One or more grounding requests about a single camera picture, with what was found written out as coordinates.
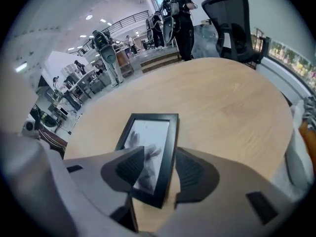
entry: photo in frame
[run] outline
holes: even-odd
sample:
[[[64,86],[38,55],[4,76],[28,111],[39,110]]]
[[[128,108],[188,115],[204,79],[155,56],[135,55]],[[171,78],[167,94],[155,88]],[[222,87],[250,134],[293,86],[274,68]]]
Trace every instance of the photo in frame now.
[[[132,197],[162,208],[173,168],[178,114],[132,114],[115,150],[144,146],[144,169]]]

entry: office chair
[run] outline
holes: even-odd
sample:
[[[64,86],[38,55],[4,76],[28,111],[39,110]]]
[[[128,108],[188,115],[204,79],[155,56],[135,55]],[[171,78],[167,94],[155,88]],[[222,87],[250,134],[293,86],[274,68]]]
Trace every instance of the office chair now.
[[[205,0],[202,8],[218,32],[216,50],[220,57],[241,63],[261,63],[268,52],[269,38],[260,37],[261,52],[253,49],[248,0]]]

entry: white ceiling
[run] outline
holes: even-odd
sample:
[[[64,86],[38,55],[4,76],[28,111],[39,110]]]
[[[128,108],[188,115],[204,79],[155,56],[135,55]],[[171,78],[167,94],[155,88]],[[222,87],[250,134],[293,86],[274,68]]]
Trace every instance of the white ceiling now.
[[[80,46],[87,41],[80,35],[108,26],[101,18],[115,23],[144,10],[148,10],[146,0],[142,4],[139,0],[30,0],[8,33],[2,55],[13,68],[27,62],[22,73],[36,89],[51,51]],[[90,14],[93,18],[86,20]]]

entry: wooden table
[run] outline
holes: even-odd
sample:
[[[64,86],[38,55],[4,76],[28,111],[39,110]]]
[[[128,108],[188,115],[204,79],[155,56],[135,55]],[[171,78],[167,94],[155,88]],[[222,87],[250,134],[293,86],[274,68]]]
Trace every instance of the wooden table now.
[[[272,83],[227,59],[203,58],[147,74],[105,95],[76,124],[65,158],[114,150],[131,113],[178,113],[178,146],[246,164],[270,179],[292,134],[289,106]],[[173,213],[179,177],[160,210],[133,200],[140,231]]]

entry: wooden step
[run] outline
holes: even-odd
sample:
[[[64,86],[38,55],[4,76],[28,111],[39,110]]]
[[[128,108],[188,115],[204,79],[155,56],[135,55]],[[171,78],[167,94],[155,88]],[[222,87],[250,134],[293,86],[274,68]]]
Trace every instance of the wooden step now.
[[[158,68],[161,68],[161,67],[173,64],[173,63],[177,63],[179,61],[180,61],[180,59],[178,58],[178,56],[168,57],[166,59],[159,60],[159,61],[156,61],[154,63],[151,63],[151,64],[148,64],[146,66],[143,66],[142,67],[142,72],[143,73],[147,73],[147,72],[149,72],[151,70],[158,69]]]
[[[152,64],[152,63],[155,63],[157,61],[161,61],[161,60],[164,60],[166,58],[173,57],[173,56],[179,56],[180,57],[180,53],[178,51],[174,51],[172,53],[164,54],[164,55],[161,55],[161,56],[156,57],[154,59],[142,62],[140,65],[141,65],[141,67],[144,67],[144,66],[147,66],[149,64]]]

